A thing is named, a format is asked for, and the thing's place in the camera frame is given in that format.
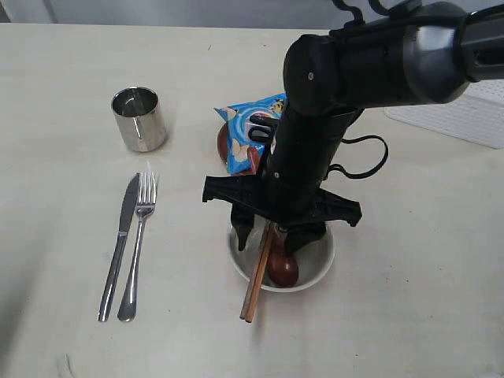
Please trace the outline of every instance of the fork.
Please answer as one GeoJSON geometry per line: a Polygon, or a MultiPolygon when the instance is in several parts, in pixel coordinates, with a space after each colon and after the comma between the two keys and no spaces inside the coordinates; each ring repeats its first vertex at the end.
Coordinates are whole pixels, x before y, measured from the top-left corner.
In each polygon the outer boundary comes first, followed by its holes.
{"type": "Polygon", "coordinates": [[[136,231],[135,252],[133,253],[132,266],[129,269],[128,282],[124,289],[123,299],[120,302],[117,318],[120,321],[132,321],[136,315],[136,292],[139,279],[139,259],[142,250],[143,230],[146,219],[152,215],[156,207],[158,192],[158,179],[152,172],[141,172],[139,191],[136,199],[135,213],[139,218],[136,231]]]}

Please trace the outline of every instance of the robotic arm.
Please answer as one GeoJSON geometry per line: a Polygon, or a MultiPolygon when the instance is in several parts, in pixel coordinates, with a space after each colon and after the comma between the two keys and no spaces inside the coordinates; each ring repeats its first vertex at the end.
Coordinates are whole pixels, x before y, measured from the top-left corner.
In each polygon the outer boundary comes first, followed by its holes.
{"type": "Polygon", "coordinates": [[[231,221],[239,248],[254,225],[254,214],[287,232],[291,254],[325,233],[325,222],[355,226],[361,208],[320,189],[346,129],[365,108],[446,103],[470,82],[504,79],[504,6],[467,14],[448,2],[422,6],[408,0],[385,9],[387,18],[366,24],[361,11],[329,35],[302,35],[283,64],[287,104],[255,176],[207,177],[203,201],[232,203],[231,221]]]}

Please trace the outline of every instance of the fork handle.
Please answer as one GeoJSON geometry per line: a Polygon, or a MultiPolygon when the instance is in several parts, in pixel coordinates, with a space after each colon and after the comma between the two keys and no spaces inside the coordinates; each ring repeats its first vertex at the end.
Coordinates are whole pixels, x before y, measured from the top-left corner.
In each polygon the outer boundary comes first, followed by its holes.
{"type": "Polygon", "coordinates": [[[127,232],[119,232],[117,234],[116,249],[113,252],[109,274],[107,275],[107,281],[103,289],[102,301],[100,302],[100,310],[98,312],[98,321],[107,321],[109,318],[113,293],[116,290],[117,277],[119,276],[120,261],[123,258],[127,238],[127,232]]]}
{"type": "Polygon", "coordinates": [[[120,302],[117,318],[120,321],[132,321],[136,315],[136,291],[139,280],[140,251],[142,250],[143,229],[146,218],[139,219],[139,226],[136,231],[135,252],[133,253],[132,266],[129,269],[128,282],[124,289],[123,299],[120,302]]]}

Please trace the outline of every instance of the knife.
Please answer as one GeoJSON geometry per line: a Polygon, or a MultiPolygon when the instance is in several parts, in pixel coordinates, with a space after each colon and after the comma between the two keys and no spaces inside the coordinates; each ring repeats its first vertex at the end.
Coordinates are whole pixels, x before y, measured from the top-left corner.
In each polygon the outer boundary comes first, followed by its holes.
{"type": "Polygon", "coordinates": [[[139,174],[129,182],[126,193],[124,193],[123,205],[120,209],[119,232],[117,233],[116,249],[113,252],[110,263],[109,275],[103,290],[98,321],[109,319],[110,307],[112,306],[113,293],[116,290],[117,277],[119,276],[120,261],[123,258],[124,247],[128,238],[129,226],[132,224],[133,213],[135,212],[136,198],[139,191],[139,174]]]}

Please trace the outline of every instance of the white bowl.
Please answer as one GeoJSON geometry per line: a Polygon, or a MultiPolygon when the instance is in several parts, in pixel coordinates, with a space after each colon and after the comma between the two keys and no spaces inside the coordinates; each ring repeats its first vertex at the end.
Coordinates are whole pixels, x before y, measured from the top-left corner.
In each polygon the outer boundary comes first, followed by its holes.
{"type": "MultiPolygon", "coordinates": [[[[238,236],[233,227],[231,227],[228,234],[228,247],[232,263],[239,275],[247,281],[254,270],[264,226],[264,219],[255,217],[254,228],[243,250],[238,250],[238,236]]],[[[278,287],[269,279],[268,272],[265,272],[261,289],[278,293],[291,293],[305,290],[320,281],[331,268],[335,256],[334,237],[331,229],[326,228],[327,231],[322,239],[309,243],[295,252],[299,266],[299,278],[296,285],[293,287],[278,287]]]]}

